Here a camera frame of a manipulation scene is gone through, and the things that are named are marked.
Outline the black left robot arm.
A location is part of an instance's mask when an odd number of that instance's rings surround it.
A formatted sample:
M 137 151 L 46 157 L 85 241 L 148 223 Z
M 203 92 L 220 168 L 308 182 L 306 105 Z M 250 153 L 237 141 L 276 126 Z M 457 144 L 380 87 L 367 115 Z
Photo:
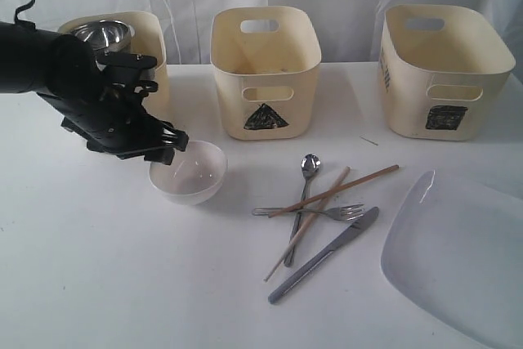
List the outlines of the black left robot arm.
M 159 85 L 144 77 L 152 56 L 108 52 L 97 56 L 71 34 L 38 30 L 31 22 L 1 24 L 1 91 L 35 92 L 82 137 L 91 151 L 120 159 L 141 156 L 170 164 L 188 135 L 149 114 L 142 101 Z

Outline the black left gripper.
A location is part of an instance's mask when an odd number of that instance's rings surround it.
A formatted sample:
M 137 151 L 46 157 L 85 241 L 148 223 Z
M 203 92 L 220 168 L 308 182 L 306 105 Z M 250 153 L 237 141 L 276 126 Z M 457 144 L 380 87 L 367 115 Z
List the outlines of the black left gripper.
M 175 150 L 185 151 L 190 138 L 148 112 L 143 100 L 149 94 L 122 87 L 54 87 L 38 93 L 64 116 L 61 126 L 82 137 L 90 151 L 171 165 Z

